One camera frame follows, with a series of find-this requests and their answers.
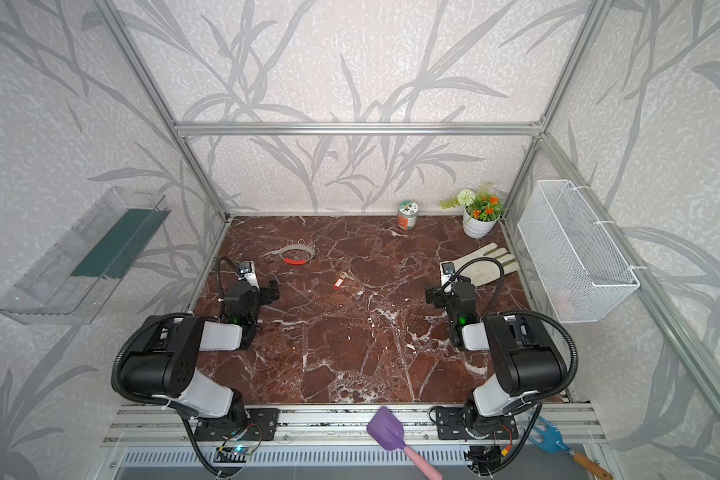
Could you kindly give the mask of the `key with red tag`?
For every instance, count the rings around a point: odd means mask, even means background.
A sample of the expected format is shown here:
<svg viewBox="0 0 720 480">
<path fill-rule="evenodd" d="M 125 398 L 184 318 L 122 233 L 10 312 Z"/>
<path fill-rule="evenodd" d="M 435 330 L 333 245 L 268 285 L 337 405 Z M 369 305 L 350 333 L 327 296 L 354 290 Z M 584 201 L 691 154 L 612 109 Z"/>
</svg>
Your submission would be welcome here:
<svg viewBox="0 0 720 480">
<path fill-rule="evenodd" d="M 336 290 L 340 290 L 348 281 L 354 279 L 354 276 L 349 271 L 343 271 L 339 274 L 338 279 L 335 281 L 333 287 Z"/>
</svg>

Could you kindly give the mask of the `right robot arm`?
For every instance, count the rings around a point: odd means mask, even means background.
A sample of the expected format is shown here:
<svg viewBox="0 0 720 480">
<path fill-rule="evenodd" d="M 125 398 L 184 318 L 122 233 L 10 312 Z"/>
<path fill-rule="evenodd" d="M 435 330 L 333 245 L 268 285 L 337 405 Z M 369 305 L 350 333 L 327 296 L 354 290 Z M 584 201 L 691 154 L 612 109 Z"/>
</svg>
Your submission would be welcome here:
<svg viewBox="0 0 720 480">
<path fill-rule="evenodd" d="M 512 441 L 516 417 L 563 392 L 575 378 L 577 347 L 553 318 L 527 310 L 478 317 L 476 287 L 467 281 L 430 287 L 425 301 L 446 311 L 456 347 L 488 353 L 493 366 L 462 407 L 433 409 L 440 440 Z"/>
</svg>

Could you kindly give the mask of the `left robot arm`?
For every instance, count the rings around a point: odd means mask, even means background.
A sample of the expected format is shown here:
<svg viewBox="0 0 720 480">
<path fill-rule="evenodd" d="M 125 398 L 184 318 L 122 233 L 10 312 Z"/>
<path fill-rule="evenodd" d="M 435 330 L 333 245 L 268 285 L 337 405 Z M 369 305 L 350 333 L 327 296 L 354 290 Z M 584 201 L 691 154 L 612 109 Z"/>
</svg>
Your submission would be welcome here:
<svg viewBox="0 0 720 480">
<path fill-rule="evenodd" d="M 279 410 L 248 410 L 239 391 L 203 374 L 197 361 L 202 352 L 250 347 L 260 308 L 278 298 L 275 280 L 263 288 L 239 280 L 224 293 L 219 318 L 187 312 L 148 317 L 116 355 L 113 390 L 131 402 L 164 406 L 194 420 L 189 437 L 198 442 L 272 441 Z"/>
</svg>

